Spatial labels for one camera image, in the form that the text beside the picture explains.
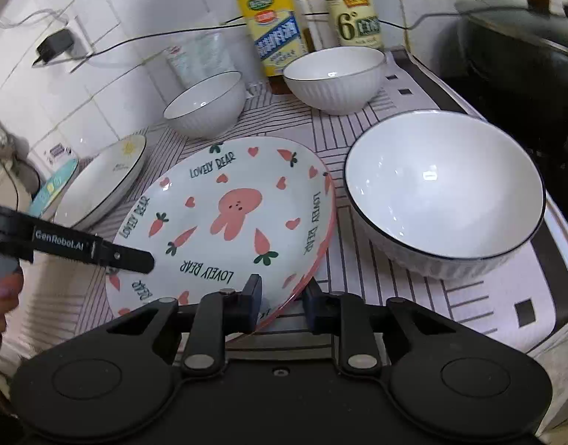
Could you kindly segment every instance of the black square pattern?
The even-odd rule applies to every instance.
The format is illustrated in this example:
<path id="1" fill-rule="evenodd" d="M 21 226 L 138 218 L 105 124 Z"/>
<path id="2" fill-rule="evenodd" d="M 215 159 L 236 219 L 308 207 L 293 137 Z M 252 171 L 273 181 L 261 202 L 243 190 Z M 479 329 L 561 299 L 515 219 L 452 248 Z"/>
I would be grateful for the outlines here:
<path id="1" fill-rule="evenodd" d="M 516 303 L 516 318 L 519 320 L 519 328 L 535 322 L 535 309 L 531 299 Z"/>

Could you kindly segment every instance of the plate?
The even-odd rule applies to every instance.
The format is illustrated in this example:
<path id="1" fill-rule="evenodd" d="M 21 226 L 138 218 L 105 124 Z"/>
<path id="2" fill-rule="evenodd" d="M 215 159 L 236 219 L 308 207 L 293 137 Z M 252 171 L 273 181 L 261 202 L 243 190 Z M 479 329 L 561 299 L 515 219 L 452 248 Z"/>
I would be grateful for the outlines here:
<path id="1" fill-rule="evenodd" d="M 78 159 L 70 159 L 53 174 L 33 199 L 28 214 L 48 221 L 55 214 L 66 186 L 78 174 Z"/>
<path id="2" fill-rule="evenodd" d="M 221 142 L 161 176 L 126 216 L 114 242 L 150 251 L 154 270 L 108 269 L 115 316 L 174 297 L 198 303 L 262 278 L 259 325 L 293 300 L 317 270 L 335 221 L 327 168 L 301 144 L 272 137 Z"/>
<path id="3" fill-rule="evenodd" d="M 132 135 L 104 149 L 72 182 L 54 222 L 84 230 L 116 206 L 144 165 L 146 138 Z"/>

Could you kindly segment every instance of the power socket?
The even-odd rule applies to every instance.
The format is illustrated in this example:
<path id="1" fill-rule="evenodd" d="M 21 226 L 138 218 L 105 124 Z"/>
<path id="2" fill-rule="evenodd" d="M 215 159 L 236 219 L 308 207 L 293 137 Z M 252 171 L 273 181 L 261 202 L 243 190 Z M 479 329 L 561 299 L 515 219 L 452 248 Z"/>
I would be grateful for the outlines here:
<path id="1" fill-rule="evenodd" d="M 68 22 L 66 28 L 72 32 L 72 36 L 74 37 L 74 46 L 70 52 L 66 52 L 75 59 L 81 59 L 87 57 L 94 53 L 94 48 L 88 37 L 86 36 L 86 32 L 80 23 L 80 17 L 76 16 L 72 20 Z M 68 73 L 72 73 L 76 70 L 83 62 L 68 62 L 66 64 L 66 68 Z"/>

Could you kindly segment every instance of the pink bear illustration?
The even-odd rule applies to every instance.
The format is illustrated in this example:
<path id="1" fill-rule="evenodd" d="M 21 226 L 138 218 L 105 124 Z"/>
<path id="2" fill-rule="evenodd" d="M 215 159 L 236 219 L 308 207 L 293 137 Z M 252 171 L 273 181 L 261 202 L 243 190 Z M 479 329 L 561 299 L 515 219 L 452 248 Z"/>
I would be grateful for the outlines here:
<path id="1" fill-rule="evenodd" d="M 218 202 L 219 216 L 210 227 L 210 234 L 218 234 L 224 226 L 224 240 L 232 241 L 241 232 L 245 216 L 261 204 L 261 193 L 255 189 L 233 189 Z"/>

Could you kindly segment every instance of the red logo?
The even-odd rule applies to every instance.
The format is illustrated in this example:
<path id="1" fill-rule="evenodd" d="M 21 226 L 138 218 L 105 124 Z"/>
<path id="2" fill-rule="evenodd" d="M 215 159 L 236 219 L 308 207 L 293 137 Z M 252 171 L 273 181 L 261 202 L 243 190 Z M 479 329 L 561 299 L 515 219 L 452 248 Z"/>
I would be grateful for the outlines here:
<path id="1" fill-rule="evenodd" d="M 266 25 L 267 23 L 274 21 L 276 18 L 278 17 L 274 10 L 260 11 L 255 15 L 255 21 L 260 25 Z"/>

